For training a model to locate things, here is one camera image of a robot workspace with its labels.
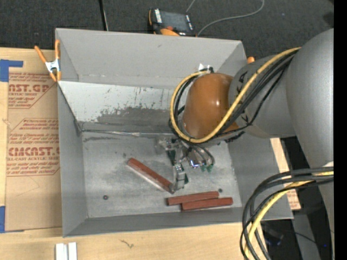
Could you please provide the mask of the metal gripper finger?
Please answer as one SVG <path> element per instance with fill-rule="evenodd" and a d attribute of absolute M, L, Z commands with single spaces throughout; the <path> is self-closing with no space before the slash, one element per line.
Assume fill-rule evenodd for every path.
<path fill-rule="evenodd" d="M 177 174 L 177 189 L 183 189 L 185 184 L 188 183 L 188 177 L 187 174 L 185 172 L 179 172 Z"/>
<path fill-rule="evenodd" d="M 181 165 L 173 167 L 173 181 L 169 186 L 170 192 L 173 194 L 183 188 L 183 170 Z"/>

